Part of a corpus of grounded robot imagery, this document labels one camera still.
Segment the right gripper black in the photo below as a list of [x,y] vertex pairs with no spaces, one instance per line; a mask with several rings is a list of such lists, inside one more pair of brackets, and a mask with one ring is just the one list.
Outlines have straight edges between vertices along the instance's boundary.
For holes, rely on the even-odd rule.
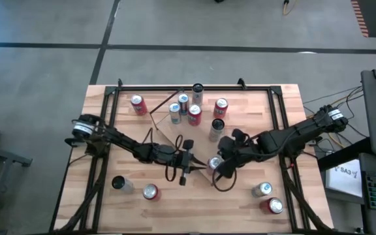
[[232,137],[224,136],[218,143],[219,154],[225,160],[218,166],[218,173],[225,178],[233,176],[238,164],[246,164],[258,154],[257,145],[247,133],[234,129]]

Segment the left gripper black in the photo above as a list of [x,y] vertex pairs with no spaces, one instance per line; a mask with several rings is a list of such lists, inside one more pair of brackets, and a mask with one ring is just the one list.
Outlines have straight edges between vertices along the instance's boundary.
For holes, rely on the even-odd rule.
[[206,166],[206,163],[198,160],[190,150],[193,148],[194,141],[193,140],[184,140],[183,141],[183,151],[179,151],[177,154],[171,158],[171,161],[168,162],[168,166],[170,166],[172,171],[172,177],[168,178],[168,181],[174,181],[176,178],[176,169],[181,169],[181,176],[179,180],[179,185],[185,186],[186,184],[186,177],[191,171],[194,170],[206,170],[206,167],[201,166],[191,166],[191,161],[202,166]]

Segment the tall white Celsius can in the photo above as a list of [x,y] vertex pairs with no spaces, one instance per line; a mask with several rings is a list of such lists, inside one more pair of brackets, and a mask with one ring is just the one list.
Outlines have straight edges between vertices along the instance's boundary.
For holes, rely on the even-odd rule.
[[222,119],[214,119],[211,123],[209,140],[217,142],[225,130],[225,122]]

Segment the red Fanta can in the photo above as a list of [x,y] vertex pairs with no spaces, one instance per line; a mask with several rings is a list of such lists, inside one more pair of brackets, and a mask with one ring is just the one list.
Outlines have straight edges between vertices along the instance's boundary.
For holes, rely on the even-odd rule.
[[213,116],[214,118],[223,119],[228,109],[228,101],[225,98],[219,98],[215,102]]
[[200,125],[202,109],[198,104],[192,104],[188,111],[188,123],[192,126]]
[[134,108],[134,111],[139,116],[143,116],[148,111],[144,98],[141,95],[133,95],[131,97],[131,104]]

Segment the blue silver Red Bull can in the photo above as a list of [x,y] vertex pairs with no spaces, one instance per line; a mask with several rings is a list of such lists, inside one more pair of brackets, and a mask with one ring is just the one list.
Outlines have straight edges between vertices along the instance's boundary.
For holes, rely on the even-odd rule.
[[173,124],[181,123],[180,105],[178,102],[173,102],[169,106],[170,119]]
[[178,96],[178,103],[180,105],[180,113],[185,116],[189,109],[189,96],[186,93],[182,93]]
[[272,193],[272,185],[269,182],[262,182],[254,186],[254,188],[252,188],[251,190],[251,194],[256,198],[267,196],[267,195],[270,195],[271,193]]

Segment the red Coca-Cola zero sugar can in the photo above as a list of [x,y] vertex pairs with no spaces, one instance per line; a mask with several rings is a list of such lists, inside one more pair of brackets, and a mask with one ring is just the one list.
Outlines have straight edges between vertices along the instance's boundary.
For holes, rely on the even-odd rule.
[[155,184],[147,184],[142,191],[146,200],[158,201],[161,198],[161,190]]

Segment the tall white palm print can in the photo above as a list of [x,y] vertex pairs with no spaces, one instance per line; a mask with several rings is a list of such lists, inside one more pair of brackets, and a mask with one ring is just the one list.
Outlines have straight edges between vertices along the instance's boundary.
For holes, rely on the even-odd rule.
[[202,105],[204,86],[202,84],[196,83],[192,86],[192,103],[199,106]]

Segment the tall silver black-top can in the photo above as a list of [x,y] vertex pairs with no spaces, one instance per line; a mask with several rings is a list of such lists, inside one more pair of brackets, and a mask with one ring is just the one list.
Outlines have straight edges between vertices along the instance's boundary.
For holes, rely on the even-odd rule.
[[134,191],[133,183],[123,176],[115,176],[112,179],[112,187],[127,194],[131,194]]

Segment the black desk beam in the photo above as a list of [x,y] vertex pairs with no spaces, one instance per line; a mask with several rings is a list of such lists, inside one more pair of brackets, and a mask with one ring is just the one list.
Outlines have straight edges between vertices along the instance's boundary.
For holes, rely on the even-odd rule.
[[371,153],[370,137],[360,140],[335,153],[326,155],[317,161],[319,170],[325,171],[335,166],[357,159],[360,153]]

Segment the white paper sign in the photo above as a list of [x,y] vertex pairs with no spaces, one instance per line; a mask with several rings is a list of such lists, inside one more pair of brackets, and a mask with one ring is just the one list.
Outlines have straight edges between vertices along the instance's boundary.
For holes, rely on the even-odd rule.
[[362,198],[362,180],[358,159],[326,171],[326,188]]

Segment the black aluminium rig frame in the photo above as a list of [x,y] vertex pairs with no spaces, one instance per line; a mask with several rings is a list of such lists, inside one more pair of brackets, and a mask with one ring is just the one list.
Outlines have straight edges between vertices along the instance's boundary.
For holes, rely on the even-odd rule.
[[[175,86],[89,86],[86,91],[85,114],[106,112],[115,119],[116,128],[127,136],[142,142],[148,131],[154,141],[173,144],[156,128],[152,113],[174,97]],[[298,86],[287,85],[220,85],[206,86],[207,91],[248,91],[249,104],[245,111],[245,128],[254,135],[298,123],[305,118]],[[147,113],[139,116],[131,104],[133,95],[141,95]],[[123,176],[134,185],[131,194],[114,189],[112,179]],[[249,163],[239,169],[238,180],[221,180],[219,192],[212,187],[206,171],[192,172],[185,186],[165,179],[165,170],[157,164],[138,162],[124,149],[113,147],[106,164],[106,181],[101,194],[91,203],[87,222],[78,225],[83,233],[258,233],[290,232],[287,210],[280,214],[266,214],[260,209],[260,200],[251,194],[251,188],[263,181],[274,187],[274,196],[284,199],[285,191],[279,160]],[[142,191],[147,184],[161,190],[158,201],[146,200]]]

